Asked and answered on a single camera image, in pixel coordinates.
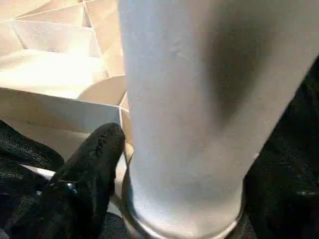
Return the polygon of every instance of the white cylinder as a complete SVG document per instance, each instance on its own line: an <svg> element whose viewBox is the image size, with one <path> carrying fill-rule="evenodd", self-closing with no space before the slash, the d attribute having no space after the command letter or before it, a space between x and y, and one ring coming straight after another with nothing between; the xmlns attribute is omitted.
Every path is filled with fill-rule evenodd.
<svg viewBox="0 0 319 239"><path fill-rule="evenodd" d="M245 174L318 54L318 9L318 0L120 0L136 149L127 200L142 228L225 235Z"/></svg>

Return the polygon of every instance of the black cloth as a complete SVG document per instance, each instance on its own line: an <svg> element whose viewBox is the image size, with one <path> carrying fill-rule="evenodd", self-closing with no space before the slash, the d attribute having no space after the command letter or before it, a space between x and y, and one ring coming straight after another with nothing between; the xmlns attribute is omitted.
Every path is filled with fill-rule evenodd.
<svg viewBox="0 0 319 239"><path fill-rule="evenodd" d="M319 60L245 178L247 212L259 239L319 238L318 176Z"/></svg>

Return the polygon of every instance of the gloved hand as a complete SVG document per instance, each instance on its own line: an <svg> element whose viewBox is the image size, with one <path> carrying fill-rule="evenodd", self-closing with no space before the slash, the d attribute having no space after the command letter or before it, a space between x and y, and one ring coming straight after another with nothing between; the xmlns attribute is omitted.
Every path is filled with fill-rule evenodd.
<svg viewBox="0 0 319 239"><path fill-rule="evenodd" d="M117 124L99 127L57 170L45 187L42 182L45 179L40 180L37 175L15 163L12 170L18 168L28 178L34 176L37 180L25 185L27 193L23 197L15 198L14 202L7 200L8 204L16 205L26 196L34 196L28 200L33 203L26 213L21 210L18 210L20 213L14 212L18 214L18 219L4 229L6 233L11 239L127 238L123 220L107 213L110 196L114 193L115 168L124 149L124 140ZM37 195L38 190L42 191L41 196Z"/></svg>

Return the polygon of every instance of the black glove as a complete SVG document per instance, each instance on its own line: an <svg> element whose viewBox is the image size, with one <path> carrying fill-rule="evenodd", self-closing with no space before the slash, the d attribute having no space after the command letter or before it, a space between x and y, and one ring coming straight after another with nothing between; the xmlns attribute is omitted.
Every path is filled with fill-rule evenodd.
<svg viewBox="0 0 319 239"><path fill-rule="evenodd" d="M45 178L18 163L54 170L64 160L53 149L24 137L0 120L0 228L5 231L38 202L47 184Z"/></svg>
<svg viewBox="0 0 319 239"><path fill-rule="evenodd" d="M50 147L21 135L0 120L0 155L7 156L17 163L58 170L64 160Z"/></svg>
<svg viewBox="0 0 319 239"><path fill-rule="evenodd" d="M98 238L103 223L109 223L107 208L114 193L115 168L124 140L115 123L95 130L52 177L39 203L7 231L9 236Z"/></svg>

